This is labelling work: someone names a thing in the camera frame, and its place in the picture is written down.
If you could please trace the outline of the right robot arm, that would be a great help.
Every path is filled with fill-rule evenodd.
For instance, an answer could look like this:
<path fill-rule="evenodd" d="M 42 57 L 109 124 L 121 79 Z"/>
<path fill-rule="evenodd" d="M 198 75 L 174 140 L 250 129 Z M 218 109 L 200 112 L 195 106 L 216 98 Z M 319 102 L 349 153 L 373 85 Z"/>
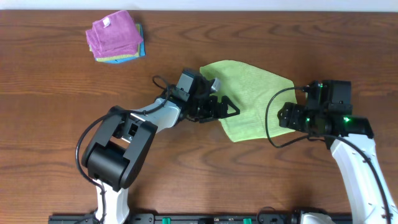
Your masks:
<path fill-rule="evenodd" d="M 304 106 L 285 103 L 279 124 L 310 138 L 323 138 L 343 177 L 353 223 L 397 223 L 397 207 L 377 160 L 369 120 L 352 114 L 350 103 Z"/>

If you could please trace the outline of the green microfiber cloth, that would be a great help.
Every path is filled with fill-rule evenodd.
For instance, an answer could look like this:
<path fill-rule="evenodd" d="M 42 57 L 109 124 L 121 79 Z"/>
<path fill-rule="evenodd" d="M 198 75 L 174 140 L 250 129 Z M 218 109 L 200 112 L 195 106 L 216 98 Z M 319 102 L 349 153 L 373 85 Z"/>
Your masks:
<path fill-rule="evenodd" d="M 284 103 L 296 103 L 293 90 L 271 98 L 285 88 L 294 86 L 292 80 L 244 62 L 222 60 L 205 65 L 200 73 L 211 80 L 218 78 L 221 88 L 215 95 L 228 96 L 240 109 L 240 114 L 221 119 L 220 123 L 232 142 L 266 138 L 291 133 L 279 126 L 277 112 Z"/>

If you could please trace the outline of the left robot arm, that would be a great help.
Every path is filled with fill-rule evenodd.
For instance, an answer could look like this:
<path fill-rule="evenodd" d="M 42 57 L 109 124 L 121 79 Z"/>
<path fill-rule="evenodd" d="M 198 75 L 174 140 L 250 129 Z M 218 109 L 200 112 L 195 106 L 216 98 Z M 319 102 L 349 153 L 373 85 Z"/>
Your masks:
<path fill-rule="evenodd" d="M 206 123 L 240 114 L 227 97 L 201 100 L 158 97 L 139 110 L 112 107 L 95 121 L 98 126 L 86 147 L 81 164 L 97 189 L 98 223 L 124 223 L 129 216 L 128 190 L 139 175 L 155 135 L 180 121 Z"/>

